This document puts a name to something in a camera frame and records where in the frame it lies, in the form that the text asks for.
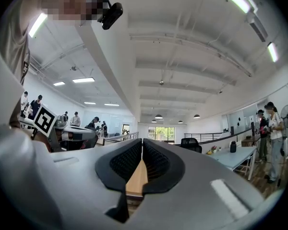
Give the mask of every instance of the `black office chair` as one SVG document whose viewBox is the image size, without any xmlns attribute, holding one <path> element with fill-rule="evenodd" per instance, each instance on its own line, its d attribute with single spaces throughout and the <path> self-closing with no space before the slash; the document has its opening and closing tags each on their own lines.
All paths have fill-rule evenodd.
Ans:
<svg viewBox="0 0 288 230">
<path fill-rule="evenodd" d="M 191 150 L 191 151 L 196 151 L 199 153 L 202 153 L 202 147 L 198 144 L 197 139 L 195 138 L 183 138 L 181 139 L 181 144 L 180 146 L 182 148 Z"/>
</svg>

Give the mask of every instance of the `doorway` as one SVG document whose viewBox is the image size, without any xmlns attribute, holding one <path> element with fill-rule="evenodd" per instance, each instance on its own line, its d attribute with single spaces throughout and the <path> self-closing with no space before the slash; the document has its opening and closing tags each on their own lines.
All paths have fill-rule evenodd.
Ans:
<svg viewBox="0 0 288 230">
<path fill-rule="evenodd" d="M 121 134 L 127 135 L 127 133 L 129 133 L 129 128 L 130 128 L 129 125 L 123 125 L 123 127 L 121 128 Z"/>
</svg>

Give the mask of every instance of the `glass wall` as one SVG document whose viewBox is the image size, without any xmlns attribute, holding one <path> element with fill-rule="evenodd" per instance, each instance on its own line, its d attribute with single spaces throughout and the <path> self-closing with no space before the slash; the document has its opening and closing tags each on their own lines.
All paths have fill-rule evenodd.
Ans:
<svg viewBox="0 0 288 230">
<path fill-rule="evenodd" d="M 148 127 L 148 138 L 175 143 L 175 128 L 171 127 Z"/>
</svg>

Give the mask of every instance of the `gray pants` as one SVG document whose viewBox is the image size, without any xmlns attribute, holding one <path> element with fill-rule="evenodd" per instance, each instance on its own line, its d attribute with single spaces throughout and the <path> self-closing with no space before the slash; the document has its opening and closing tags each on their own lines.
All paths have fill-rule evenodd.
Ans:
<svg viewBox="0 0 288 230">
<path fill-rule="evenodd" d="M 268 154 L 267 137 L 263 137 L 260 140 L 259 159 L 265 158 L 267 154 Z"/>
<path fill-rule="evenodd" d="M 275 181 L 279 176 L 279 161 L 282 155 L 280 154 L 280 150 L 283 146 L 283 138 L 277 138 L 271 140 L 272 145 L 272 160 L 271 160 L 271 169 L 269 171 L 270 180 Z"/>
</svg>

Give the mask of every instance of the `black bottle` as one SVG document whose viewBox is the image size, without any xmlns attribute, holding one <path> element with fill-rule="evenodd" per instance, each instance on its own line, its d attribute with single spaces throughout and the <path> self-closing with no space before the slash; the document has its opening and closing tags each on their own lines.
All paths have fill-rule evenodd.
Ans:
<svg viewBox="0 0 288 230">
<path fill-rule="evenodd" d="M 230 152 L 236 152 L 236 150 L 237 150 L 237 144 L 235 141 L 232 141 L 230 145 Z"/>
</svg>

